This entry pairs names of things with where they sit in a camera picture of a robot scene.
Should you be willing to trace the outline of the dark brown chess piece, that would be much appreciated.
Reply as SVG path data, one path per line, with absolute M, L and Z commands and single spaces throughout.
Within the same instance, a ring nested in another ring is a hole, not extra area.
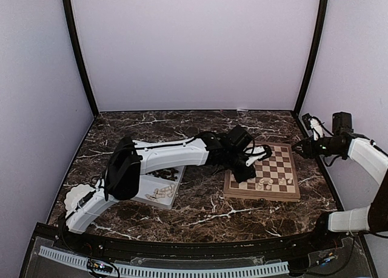
M 165 180 L 175 181 L 178 179 L 179 171 L 175 168 L 169 168 L 169 169 L 161 169 L 157 171 L 153 171 L 150 174 L 153 175 L 156 178 L 163 178 Z

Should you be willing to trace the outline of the black curved front rail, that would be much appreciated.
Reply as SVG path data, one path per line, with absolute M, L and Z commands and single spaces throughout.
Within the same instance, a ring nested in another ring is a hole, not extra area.
M 57 228 L 55 245 L 96 258 L 129 260 L 132 257 L 173 260 L 216 260 L 263 257 L 265 260 L 298 260 L 309 254 L 338 253 L 349 238 L 345 234 L 308 232 L 295 236 L 243 242 L 167 243 L 116 239 L 93 234 L 74 234 Z

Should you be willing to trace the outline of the wooden chess board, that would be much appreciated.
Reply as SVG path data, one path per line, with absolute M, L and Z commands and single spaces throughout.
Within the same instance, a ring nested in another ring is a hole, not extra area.
M 233 174 L 228 171 L 225 175 L 224 195 L 229 198 L 243 198 L 251 200 L 269 200 L 275 202 L 297 202 L 301 198 L 296 174 L 292 147 L 285 143 L 266 143 L 272 150 L 272 156 L 263 161 L 254 163 L 256 177 L 242 183 L 237 183 Z M 264 179 L 263 190 L 256 190 L 256 183 Z M 279 184 L 279 179 L 285 178 L 284 185 Z M 288 179 L 293 178 L 291 185 Z M 272 190 L 266 191 L 268 179 L 273 180 Z

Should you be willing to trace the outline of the white divided plastic tray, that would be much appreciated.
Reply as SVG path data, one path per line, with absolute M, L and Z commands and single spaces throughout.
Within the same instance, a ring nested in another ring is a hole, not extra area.
M 186 167 L 180 166 L 140 176 L 139 191 L 132 200 L 171 210 L 185 171 Z

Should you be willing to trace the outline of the black left frame post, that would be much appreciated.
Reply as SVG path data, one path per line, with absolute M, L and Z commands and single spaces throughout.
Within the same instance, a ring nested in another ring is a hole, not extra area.
M 76 29 L 75 16 L 72 8 L 72 0 L 62 0 L 62 4 L 64 8 L 65 20 L 67 23 L 67 29 L 69 32 L 70 42 L 72 45 L 73 54 L 75 57 L 79 76 L 82 82 L 85 95 L 87 97 L 90 110 L 92 111 L 92 115 L 94 118 L 96 118 L 99 115 L 99 110 L 97 107 L 94 94 L 92 92 L 92 86 L 90 84 L 90 80 L 87 74 L 87 69 L 86 69 L 82 51 L 81 51 L 81 46 L 80 46 L 78 33 Z

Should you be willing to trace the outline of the cream white chess piece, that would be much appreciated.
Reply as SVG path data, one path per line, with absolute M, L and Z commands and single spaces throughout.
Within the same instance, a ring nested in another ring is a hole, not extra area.
M 153 194 L 146 194 L 145 197 L 153 202 L 158 202 L 165 197 L 165 194 L 161 191 L 155 191 Z
M 175 190 L 176 190 L 176 185 L 171 184 L 171 185 L 168 185 L 164 188 L 161 188 L 159 191 L 161 191 L 165 194 L 164 198 L 172 198 L 175 194 Z

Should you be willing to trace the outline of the white scalloped ceramic bowl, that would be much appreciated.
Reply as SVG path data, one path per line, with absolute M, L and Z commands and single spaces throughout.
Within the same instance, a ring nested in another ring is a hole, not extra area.
M 88 193 L 93 193 L 95 188 L 90 185 L 79 184 L 72 187 L 71 190 L 66 194 L 64 205 L 66 215 L 69 215 L 77 206 L 78 202 L 85 197 Z

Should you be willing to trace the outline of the cream white chess queen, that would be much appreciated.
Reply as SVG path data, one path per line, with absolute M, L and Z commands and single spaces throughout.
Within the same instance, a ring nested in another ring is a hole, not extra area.
M 272 190 L 272 185 L 273 185 L 273 180 L 272 179 L 268 179 L 267 183 L 266 183 L 266 191 L 271 191 Z

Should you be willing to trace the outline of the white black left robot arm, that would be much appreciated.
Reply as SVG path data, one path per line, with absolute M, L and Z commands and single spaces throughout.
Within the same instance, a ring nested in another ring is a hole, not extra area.
M 140 178 L 149 172 L 180 166 L 222 166 L 239 181 L 255 176 L 254 162 L 267 155 L 246 131 L 236 135 L 201 132 L 184 141 L 139 144 L 124 137 L 94 186 L 77 185 L 67 193 L 66 212 L 58 223 L 61 240 L 72 251 L 85 247 L 89 224 L 117 202 L 130 200 L 139 191 Z

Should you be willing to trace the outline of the black right frame post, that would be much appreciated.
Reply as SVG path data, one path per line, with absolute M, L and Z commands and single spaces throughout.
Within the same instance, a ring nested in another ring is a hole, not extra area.
M 324 28 L 324 22 L 326 18 L 327 5 L 329 0 L 319 0 L 318 11 L 316 16 L 315 28 L 313 31 L 312 43 L 310 46 L 309 56 L 306 63 L 301 87 L 298 92 L 296 103 L 293 109 L 293 113 L 298 117 L 301 113 L 301 109 L 306 99 L 307 91 L 309 88 L 310 80 L 312 78 L 313 70 L 315 67 L 316 59 L 318 56 L 319 45 Z

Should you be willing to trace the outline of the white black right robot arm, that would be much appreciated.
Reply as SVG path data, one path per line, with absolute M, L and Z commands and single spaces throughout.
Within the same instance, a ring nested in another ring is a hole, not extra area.
M 302 121 L 312 135 L 292 146 L 302 158 L 332 157 L 327 167 L 338 158 L 350 159 L 361 166 L 378 184 L 372 203 L 363 208 L 322 214 L 320 228 L 309 237 L 315 250 L 322 250 L 333 239 L 333 232 L 367 232 L 377 236 L 387 231 L 387 153 L 374 140 L 354 132 L 352 114 L 337 112 L 332 115 L 332 130 L 310 114 Z

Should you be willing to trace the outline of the black frame post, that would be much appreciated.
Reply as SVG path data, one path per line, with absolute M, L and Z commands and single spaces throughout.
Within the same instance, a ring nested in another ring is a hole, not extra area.
M 67 23 L 67 29 L 69 32 L 70 42 L 72 45 L 73 54 L 75 57 L 79 76 L 82 82 L 85 95 L 87 97 L 90 110 L 92 111 L 92 115 L 94 118 L 96 118 L 99 115 L 99 110 L 97 107 L 94 94 L 92 92 L 92 86 L 90 84 L 90 80 L 87 74 L 87 69 L 86 69 L 82 51 L 81 51 L 81 46 L 80 46 L 78 33 L 76 29 L 75 16 L 72 8 L 72 0 L 62 0 L 62 4 L 64 8 L 65 20 Z
M 312 78 L 313 70 L 315 67 L 316 59 L 318 56 L 319 45 L 324 28 L 324 22 L 326 18 L 327 5 L 329 0 L 319 0 L 318 11 L 316 16 L 315 28 L 313 31 L 312 43 L 310 46 L 309 56 L 306 63 L 301 87 L 298 92 L 296 103 L 293 109 L 293 113 L 298 117 L 301 113 L 301 109 L 306 99 L 307 91 L 309 88 L 310 80 Z

